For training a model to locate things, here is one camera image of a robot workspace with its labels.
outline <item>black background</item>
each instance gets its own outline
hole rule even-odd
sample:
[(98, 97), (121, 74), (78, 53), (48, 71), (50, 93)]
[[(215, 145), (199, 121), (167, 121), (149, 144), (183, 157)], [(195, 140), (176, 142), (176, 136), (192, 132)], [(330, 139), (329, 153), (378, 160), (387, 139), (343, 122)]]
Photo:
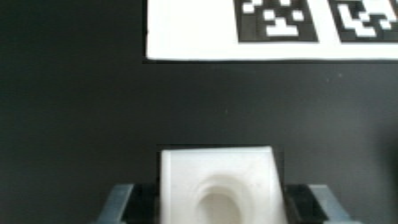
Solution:
[(87, 223), (156, 144), (268, 144), (288, 183), (325, 183), (398, 223), (398, 65), (144, 64), (142, 1), (0, 2), (0, 223)]

